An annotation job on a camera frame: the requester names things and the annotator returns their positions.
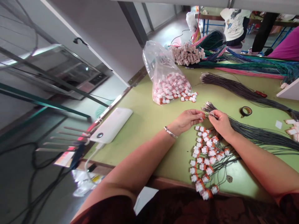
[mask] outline tape roll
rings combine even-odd
[[[248,117],[249,115],[252,114],[252,109],[250,107],[244,106],[240,108],[240,113],[242,114],[243,117]]]

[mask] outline white power bank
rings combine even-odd
[[[104,144],[112,142],[132,113],[130,109],[117,107],[93,133],[90,140]]]

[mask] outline charging cable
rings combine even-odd
[[[91,154],[91,156],[87,159],[87,161],[85,162],[84,164],[84,170],[86,172],[86,175],[87,175],[87,178],[90,182],[92,182],[94,185],[97,185],[90,177],[89,175],[89,172],[88,172],[88,169],[87,169],[87,164],[89,163],[89,161],[95,156],[95,154],[101,149],[104,147],[104,143],[99,143],[97,146],[96,146],[96,149],[95,151]]]

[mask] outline table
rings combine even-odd
[[[204,15],[203,14],[203,10],[207,10],[207,12],[209,14]],[[208,34],[209,20],[224,21],[224,19],[220,15],[220,12],[222,10],[223,10],[223,8],[204,7],[203,9],[200,9],[200,13],[199,14],[195,15],[196,19],[198,18],[198,15],[199,15],[200,19],[203,19],[203,36],[205,35],[205,24],[206,24],[206,20],[208,20],[207,21],[206,34]],[[262,17],[256,16],[254,14],[251,14],[250,15],[250,21],[249,21],[249,23],[251,23],[252,25],[253,24],[259,24],[259,23],[262,22],[262,20],[263,20]],[[225,26],[225,25],[218,25],[218,24],[210,24],[210,25],[214,25],[214,26]],[[275,26],[290,27],[290,29],[288,31],[288,33],[289,33],[292,28],[299,26],[299,23],[297,23],[297,22],[290,22],[290,21],[276,21],[274,23],[274,25]]]
[[[148,76],[132,88],[127,95],[120,100],[116,107],[126,107],[133,110],[132,116],[120,130],[115,139],[102,148],[92,159],[92,163],[97,163],[97,170],[100,174],[107,174],[114,166],[120,163],[135,148],[152,138],[159,130],[173,121],[181,112],[187,109],[200,109],[206,101],[210,101],[218,109],[226,112],[239,122],[250,124],[261,128],[278,130],[275,127],[276,120],[283,122],[290,119],[290,116],[278,109],[258,107],[249,101],[236,96],[230,91],[215,85],[199,84],[199,77],[203,72],[221,74],[226,78],[237,80],[236,77],[248,87],[264,91],[269,99],[283,103],[286,106],[299,110],[298,101],[277,98],[276,93],[280,92],[280,80],[270,78],[249,77],[242,75],[223,74],[217,69],[185,69],[179,66],[182,72],[189,79],[193,91],[198,92],[196,103],[181,102],[180,100],[171,101],[170,104],[159,106],[152,101],[152,82]],[[249,106],[253,114],[241,119],[239,108]],[[203,126],[210,128],[211,123],[208,119],[202,123]],[[281,133],[285,133],[291,125],[283,122]],[[196,131],[191,128],[183,133],[163,158],[158,168],[154,172],[149,186],[163,189],[171,186],[187,186],[194,188],[190,180],[190,160],[192,157],[192,147],[196,140]],[[97,144],[85,155],[86,160],[94,151]],[[299,164],[296,156],[280,156],[295,170],[299,171]],[[272,201],[268,193],[253,177],[242,161],[238,161],[227,168],[227,174],[233,177],[232,183],[224,183],[220,191],[228,194],[237,194],[256,198],[262,201]]]

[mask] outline black pants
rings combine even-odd
[[[273,12],[267,12],[265,14],[258,33],[255,36],[252,52],[261,52],[263,50],[278,15],[278,13]]]
[[[242,36],[238,37],[235,40],[230,40],[226,42],[227,46],[233,47],[233,46],[237,46],[241,43],[242,40],[245,39],[246,37],[246,33],[247,33],[247,27],[248,27],[248,23],[249,23],[249,18],[244,17],[243,20],[243,29],[244,29],[244,33],[242,34]]]

